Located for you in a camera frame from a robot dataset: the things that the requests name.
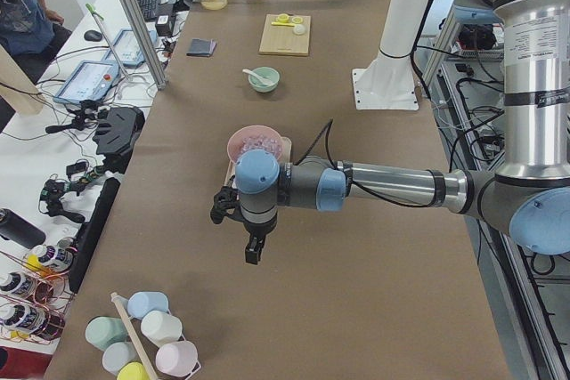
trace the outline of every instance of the brown table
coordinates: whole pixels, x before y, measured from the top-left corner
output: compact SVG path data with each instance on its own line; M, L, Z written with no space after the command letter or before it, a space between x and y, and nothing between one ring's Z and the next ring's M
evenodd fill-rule
M354 108L351 69L376 56L388 4L194 6L47 379L109 379L85 327L116 316L112 291L140 290L169 296L199 349L199 380L509 378L460 216L357 198L335 214L282 208L257 267L244 263L240 224L209 220L225 144L244 125L274 127L298 158L334 117L334 158L445 169L428 101L417 112ZM279 12L313 17L308 57L257 53L265 15ZM216 39L214 56L185 56L193 37ZM267 95L241 73L261 65L281 72Z

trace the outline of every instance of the black cylinder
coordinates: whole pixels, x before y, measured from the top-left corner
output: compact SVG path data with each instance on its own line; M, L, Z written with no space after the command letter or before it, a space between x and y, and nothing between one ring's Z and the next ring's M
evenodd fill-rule
M0 236L27 249L45 242L45 233L8 208L0 208Z

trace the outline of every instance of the green bowl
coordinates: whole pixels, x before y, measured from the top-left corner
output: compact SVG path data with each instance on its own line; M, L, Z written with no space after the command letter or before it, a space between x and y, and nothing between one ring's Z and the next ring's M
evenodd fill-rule
M257 69L253 69L253 71L255 71L259 76L266 77L274 82L273 85L263 85L256 77L248 75L249 84L259 93L269 93L277 87L277 84L279 84L280 76L279 71L276 69L272 69L271 67L258 67Z

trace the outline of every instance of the blue joint cap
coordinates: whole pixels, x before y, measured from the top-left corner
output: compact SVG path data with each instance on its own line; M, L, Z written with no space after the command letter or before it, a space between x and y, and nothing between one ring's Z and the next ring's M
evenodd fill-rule
M273 186L277 178L279 163L265 150L246 151L235 163L235 184L242 193L261 193Z
M546 190L528 199L510 220L509 234L538 254L570 251L570 188Z
M491 9L466 8L465 6L453 6L455 20L461 24L495 24L502 20Z
M327 168L317 186L317 209L340 211L346 196L346 177L341 171Z

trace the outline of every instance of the person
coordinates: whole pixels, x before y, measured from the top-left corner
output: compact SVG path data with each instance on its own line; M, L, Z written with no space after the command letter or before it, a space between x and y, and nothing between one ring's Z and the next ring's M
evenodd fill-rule
M0 3L0 44L34 84L71 35L62 24L45 0Z

